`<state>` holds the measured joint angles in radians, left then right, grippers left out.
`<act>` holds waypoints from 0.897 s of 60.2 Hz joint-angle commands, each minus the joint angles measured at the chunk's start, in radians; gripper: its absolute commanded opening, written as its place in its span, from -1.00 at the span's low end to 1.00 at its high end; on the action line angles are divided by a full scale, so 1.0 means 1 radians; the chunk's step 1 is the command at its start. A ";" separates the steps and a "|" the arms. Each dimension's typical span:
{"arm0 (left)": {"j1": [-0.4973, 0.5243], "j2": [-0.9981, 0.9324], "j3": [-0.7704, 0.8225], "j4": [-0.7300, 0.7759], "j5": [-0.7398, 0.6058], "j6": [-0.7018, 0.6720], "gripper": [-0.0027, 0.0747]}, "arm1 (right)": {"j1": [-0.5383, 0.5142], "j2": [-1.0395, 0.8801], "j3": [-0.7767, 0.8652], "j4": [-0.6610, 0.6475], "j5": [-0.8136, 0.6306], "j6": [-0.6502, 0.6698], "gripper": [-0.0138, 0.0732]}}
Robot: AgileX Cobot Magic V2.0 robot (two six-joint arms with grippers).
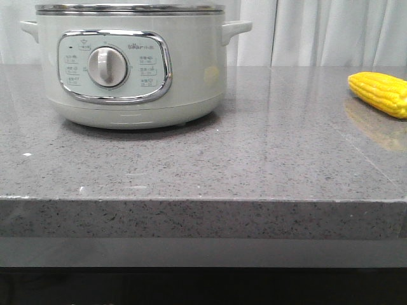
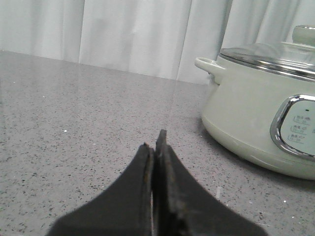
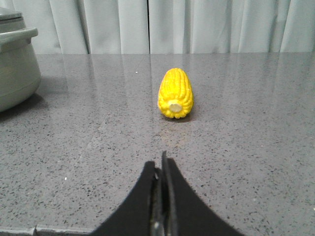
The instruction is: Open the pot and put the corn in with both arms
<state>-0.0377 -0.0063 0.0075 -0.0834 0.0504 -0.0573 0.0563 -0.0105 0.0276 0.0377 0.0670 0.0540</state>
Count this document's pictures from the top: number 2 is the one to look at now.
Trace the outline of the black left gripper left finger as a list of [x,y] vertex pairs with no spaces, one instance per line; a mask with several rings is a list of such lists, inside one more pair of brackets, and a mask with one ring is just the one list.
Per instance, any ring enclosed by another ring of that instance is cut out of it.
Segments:
[[60,217],[49,236],[150,236],[154,151],[142,144],[100,195]]

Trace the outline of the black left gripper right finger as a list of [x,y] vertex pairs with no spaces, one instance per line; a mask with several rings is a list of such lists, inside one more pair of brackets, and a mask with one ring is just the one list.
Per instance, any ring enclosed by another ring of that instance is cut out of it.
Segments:
[[156,142],[153,172],[154,230],[157,236],[265,236],[267,232],[213,197],[189,173],[166,130]]

